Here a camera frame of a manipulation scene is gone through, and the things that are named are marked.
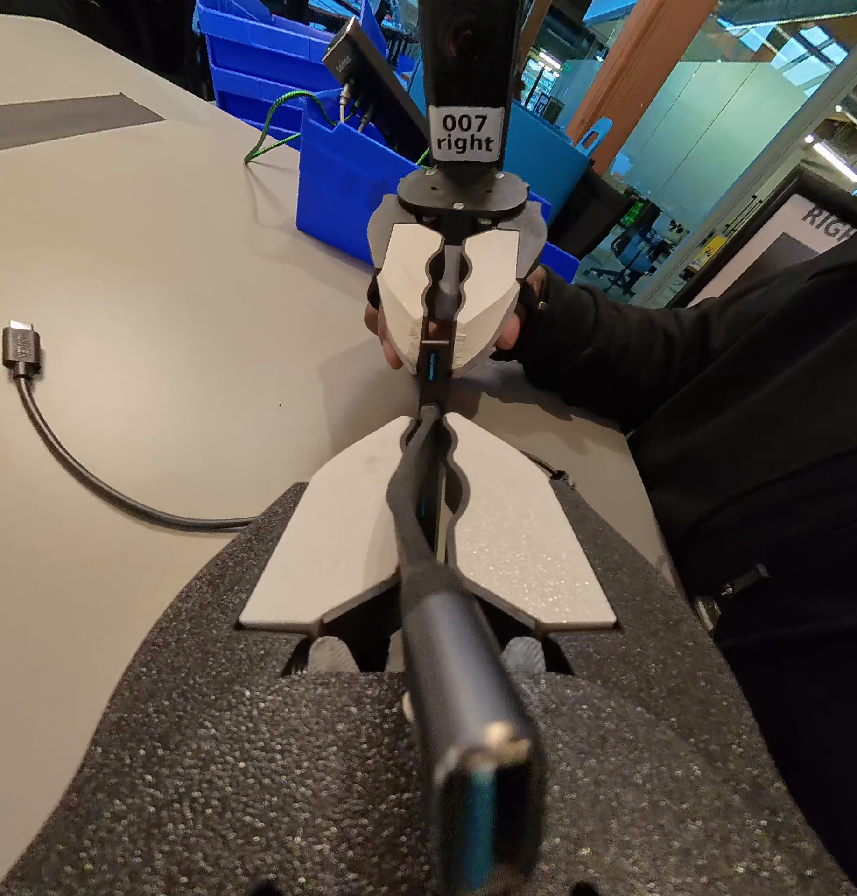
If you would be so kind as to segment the black framed sign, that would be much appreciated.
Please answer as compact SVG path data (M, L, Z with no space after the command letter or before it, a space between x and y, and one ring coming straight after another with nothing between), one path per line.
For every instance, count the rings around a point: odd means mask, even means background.
M816 258L857 231L857 195L797 165L668 303L689 308Z

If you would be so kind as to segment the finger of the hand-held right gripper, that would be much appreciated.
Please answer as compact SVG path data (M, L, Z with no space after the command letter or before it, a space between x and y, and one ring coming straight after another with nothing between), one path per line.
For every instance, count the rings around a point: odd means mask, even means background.
M516 277L520 234L494 229L467 238L467 272L455 315L452 374L464 375L490 353L520 292Z
M443 252L443 247L444 239L436 231L419 223L396 223L378 274L380 308L384 311L388 340L402 366L412 375L418 372L428 320L430 263Z

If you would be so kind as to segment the blue plastic bin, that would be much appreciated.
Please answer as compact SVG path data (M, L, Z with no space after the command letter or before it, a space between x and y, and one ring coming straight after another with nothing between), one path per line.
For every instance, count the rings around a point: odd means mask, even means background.
M373 125L359 132L358 114L337 125L341 94L336 87L305 101L296 224L311 237L371 263L368 221L417 165L390 150Z
M210 61L225 69L266 70L282 60L323 68L323 56L335 34L349 20L363 26L380 50L384 36L358 12L321 6L307 9L304 21L281 16L260 2L196 2L195 21L204 36Z
M218 108L233 118L262 131L269 109L287 93L301 92L278 107L271 118L268 135L273 140L285 140L294 151L300 150L302 116L308 106L308 96L323 94L334 98L328 115L338 121L338 96L341 85L329 79L325 86L300 87L271 81L252 74L241 73L215 63L211 64L211 83Z

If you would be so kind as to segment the person's right forearm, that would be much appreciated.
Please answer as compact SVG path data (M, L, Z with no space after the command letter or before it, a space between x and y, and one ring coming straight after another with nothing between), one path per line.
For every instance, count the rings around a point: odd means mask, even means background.
M629 432L683 391L703 397L738 377L752 382L793 345L786 315L812 263L731 287L691 308L620 304L546 268L532 276L533 305L519 303L492 358L514 361L534 387Z

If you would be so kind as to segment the large black USB hub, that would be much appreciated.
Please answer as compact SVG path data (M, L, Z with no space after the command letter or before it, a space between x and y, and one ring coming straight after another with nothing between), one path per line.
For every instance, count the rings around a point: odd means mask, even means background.
M358 17L350 17L335 34L323 64L342 86L340 122L359 117L360 133L373 125L390 150L414 163L425 157L429 130L424 114Z

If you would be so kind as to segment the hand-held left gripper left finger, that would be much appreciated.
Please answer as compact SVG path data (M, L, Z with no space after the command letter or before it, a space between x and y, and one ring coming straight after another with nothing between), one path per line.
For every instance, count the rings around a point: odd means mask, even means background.
M311 478L239 615L242 628L316 632L394 582L387 489L412 423L392 420Z

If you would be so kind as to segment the slim black USB hub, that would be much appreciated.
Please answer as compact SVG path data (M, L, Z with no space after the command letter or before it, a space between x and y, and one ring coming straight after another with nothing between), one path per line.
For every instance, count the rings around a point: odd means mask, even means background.
M442 418L446 409L451 378L452 345L455 326L452 321L422 320L420 354L417 364L420 411L434 406ZM422 532L435 558L446 560L445 485L446 473L441 460L442 436L437 423L428 440L428 461L419 490L417 515Z

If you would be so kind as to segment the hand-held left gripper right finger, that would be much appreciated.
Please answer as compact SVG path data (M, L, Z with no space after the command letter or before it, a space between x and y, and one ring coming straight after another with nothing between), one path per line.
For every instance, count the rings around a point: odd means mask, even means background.
M456 412L445 427L462 494L447 559L469 589L535 633L612 629L616 614L546 471Z

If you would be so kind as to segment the wooden post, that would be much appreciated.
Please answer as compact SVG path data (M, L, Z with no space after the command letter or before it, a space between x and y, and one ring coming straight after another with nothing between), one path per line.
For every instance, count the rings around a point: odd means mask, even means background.
M716 6L716 1L635 5L567 127L579 143L599 119L611 120L592 153L598 173L611 166Z

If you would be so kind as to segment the grey desk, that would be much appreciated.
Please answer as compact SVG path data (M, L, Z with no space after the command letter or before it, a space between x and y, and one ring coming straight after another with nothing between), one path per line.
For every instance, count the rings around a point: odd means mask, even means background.
M0 105L122 94L155 123L0 151L0 352L41 334L59 439L137 501L252 517L411 411L364 325L370 268L296 228L299 154L52 21L0 15ZM0 361L0 880L126 665L227 544L87 492Z

